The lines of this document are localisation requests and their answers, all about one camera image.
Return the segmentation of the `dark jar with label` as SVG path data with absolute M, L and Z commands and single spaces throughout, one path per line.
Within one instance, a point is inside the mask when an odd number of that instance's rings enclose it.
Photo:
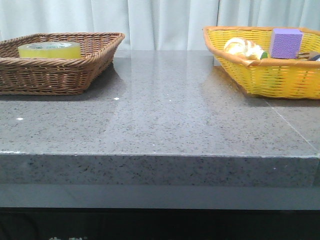
M 320 54 L 316 53 L 313 55 L 310 55 L 310 57 L 308 58 L 309 61 L 320 61 Z

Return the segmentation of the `yellow tape roll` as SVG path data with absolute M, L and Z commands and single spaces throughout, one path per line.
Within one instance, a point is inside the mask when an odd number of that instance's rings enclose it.
M 47 41 L 19 46 L 20 58 L 80 59 L 81 46 L 77 42 Z

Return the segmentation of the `purple foam block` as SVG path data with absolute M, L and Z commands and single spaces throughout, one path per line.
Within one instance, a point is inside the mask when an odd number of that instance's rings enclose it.
M 301 48 L 303 32 L 295 28 L 274 28 L 269 53 L 275 59 L 296 59 Z

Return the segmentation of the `brown wicker basket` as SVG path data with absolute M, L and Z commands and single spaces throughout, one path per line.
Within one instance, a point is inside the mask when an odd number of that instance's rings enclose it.
M 1 95 L 82 94 L 112 62 L 121 32 L 35 33 L 0 42 Z M 21 58 L 18 47 L 37 42 L 74 42 L 81 58 Z

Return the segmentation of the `croissant bread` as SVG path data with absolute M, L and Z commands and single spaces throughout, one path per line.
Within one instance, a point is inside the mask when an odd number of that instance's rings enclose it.
M 223 51 L 246 60 L 260 60 L 265 52 L 260 45 L 241 37 L 229 39 Z

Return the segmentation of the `yellow woven basket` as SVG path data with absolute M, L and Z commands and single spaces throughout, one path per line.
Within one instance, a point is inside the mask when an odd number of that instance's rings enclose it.
M 268 50 L 272 27 L 205 26 L 205 44 L 226 73 L 254 96 L 285 99 L 320 98 L 320 63 L 299 59 L 246 60 L 224 52 L 231 38 L 244 38 Z

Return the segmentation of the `white curtain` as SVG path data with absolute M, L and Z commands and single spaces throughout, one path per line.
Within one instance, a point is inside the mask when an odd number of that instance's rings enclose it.
M 3 0 L 0 38 L 120 32 L 122 50 L 205 50 L 205 26 L 320 28 L 317 0 Z

